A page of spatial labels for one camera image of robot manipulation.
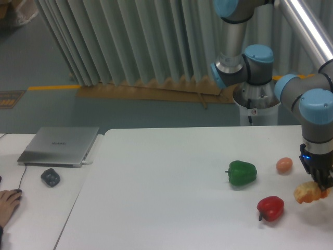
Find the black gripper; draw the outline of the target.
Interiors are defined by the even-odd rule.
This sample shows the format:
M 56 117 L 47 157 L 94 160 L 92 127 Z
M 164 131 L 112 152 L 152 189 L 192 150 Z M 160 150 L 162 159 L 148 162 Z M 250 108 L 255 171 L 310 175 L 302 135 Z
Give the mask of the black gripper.
M 300 145 L 299 158 L 305 171 L 317 182 L 321 191 L 332 187 L 332 151 L 325 154 L 314 154 L 308 151 L 303 143 Z

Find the dark sleeved forearm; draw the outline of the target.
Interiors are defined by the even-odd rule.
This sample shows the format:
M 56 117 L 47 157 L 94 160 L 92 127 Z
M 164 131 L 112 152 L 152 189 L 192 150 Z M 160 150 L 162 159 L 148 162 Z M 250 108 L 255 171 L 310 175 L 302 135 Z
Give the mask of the dark sleeved forearm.
M 3 235 L 4 235 L 4 229 L 2 226 L 0 226 L 0 248 L 2 246 Z

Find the person hand on mouse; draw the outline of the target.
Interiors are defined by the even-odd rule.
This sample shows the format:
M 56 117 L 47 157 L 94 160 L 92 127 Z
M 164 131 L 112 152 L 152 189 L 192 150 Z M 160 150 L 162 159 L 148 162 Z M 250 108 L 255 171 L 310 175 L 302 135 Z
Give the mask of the person hand on mouse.
M 19 201 L 13 201 L 11 196 L 14 190 L 1 191 L 1 226 L 5 228 L 10 218 L 12 217 L 15 209 L 19 206 Z

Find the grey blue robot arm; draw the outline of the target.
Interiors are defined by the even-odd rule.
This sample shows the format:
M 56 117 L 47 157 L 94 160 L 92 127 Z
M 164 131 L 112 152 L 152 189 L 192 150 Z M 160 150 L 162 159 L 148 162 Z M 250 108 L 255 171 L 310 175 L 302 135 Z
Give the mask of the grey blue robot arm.
M 304 1 L 272 1 L 317 68 L 313 77 L 294 74 L 272 80 L 273 53 L 264 45 L 242 47 L 247 22 L 267 1 L 214 1 L 226 24 L 224 45 L 211 65 L 213 78 L 224 89 L 245 83 L 263 90 L 266 99 L 284 105 L 301 123 L 300 161 L 321 190 L 332 187 L 332 39 Z

